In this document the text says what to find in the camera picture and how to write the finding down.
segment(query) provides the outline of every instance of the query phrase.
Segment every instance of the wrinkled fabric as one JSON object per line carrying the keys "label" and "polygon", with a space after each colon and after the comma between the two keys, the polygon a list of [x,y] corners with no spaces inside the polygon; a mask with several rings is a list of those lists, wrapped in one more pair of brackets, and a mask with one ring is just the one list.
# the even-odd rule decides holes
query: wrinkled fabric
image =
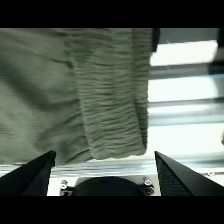
{"label": "wrinkled fabric", "polygon": [[1,28],[0,164],[145,153],[151,28]]}

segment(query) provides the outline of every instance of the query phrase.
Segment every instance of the ribbed fabric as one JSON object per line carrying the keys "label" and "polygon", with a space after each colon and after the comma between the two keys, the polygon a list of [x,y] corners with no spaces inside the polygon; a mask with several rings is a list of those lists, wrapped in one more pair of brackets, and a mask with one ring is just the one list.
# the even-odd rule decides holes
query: ribbed fabric
{"label": "ribbed fabric", "polygon": [[0,30],[0,163],[141,155],[151,28]]}

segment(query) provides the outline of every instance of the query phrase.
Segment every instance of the gray fabric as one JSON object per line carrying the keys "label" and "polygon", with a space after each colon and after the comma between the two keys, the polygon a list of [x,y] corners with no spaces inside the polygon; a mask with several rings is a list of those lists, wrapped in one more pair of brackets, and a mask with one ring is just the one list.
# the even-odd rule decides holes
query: gray fabric
{"label": "gray fabric", "polygon": [[151,28],[1,28],[0,163],[141,155]]}

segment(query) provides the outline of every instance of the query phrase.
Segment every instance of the olive green cloth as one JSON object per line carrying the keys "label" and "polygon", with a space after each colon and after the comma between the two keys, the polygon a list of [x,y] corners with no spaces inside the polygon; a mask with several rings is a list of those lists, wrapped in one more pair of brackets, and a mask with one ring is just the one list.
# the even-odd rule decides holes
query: olive green cloth
{"label": "olive green cloth", "polygon": [[152,28],[1,28],[0,164],[141,155]]}

